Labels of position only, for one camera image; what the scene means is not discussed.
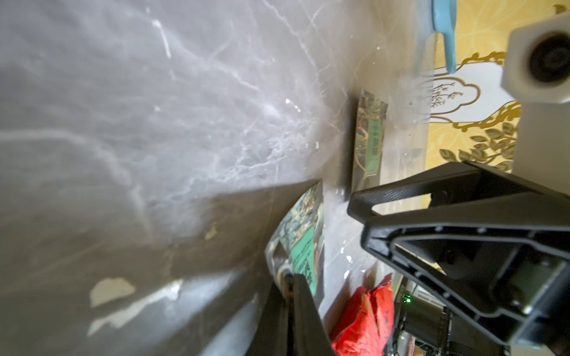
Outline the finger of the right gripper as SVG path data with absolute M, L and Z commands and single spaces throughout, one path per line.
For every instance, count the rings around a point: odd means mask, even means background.
M 569 197 L 479 163 L 352 194 L 362 248 L 492 341 L 569 348 Z

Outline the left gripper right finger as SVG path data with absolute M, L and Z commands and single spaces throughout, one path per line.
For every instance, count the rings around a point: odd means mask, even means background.
M 292 354 L 335 355 L 306 277 L 292 276 Z

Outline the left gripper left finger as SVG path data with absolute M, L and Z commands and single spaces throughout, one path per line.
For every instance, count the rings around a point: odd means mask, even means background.
M 246 356 L 294 355 L 289 304 L 273 284 Z

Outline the green tea bag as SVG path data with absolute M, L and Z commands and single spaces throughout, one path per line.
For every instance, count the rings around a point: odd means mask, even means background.
M 288 274 L 305 277 L 316 306 L 324 299 L 324 194 L 317 181 L 295 202 L 265 248 L 268 270 L 284 290 Z
M 380 185 L 384 124 L 388 104 L 362 89 L 356 112 L 351 191 Z

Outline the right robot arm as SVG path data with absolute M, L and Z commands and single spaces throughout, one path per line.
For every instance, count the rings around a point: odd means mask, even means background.
M 395 332 L 431 355 L 569 353 L 569 196 L 478 163 L 358 191 L 362 248 L 438 299 L 405 295 Z

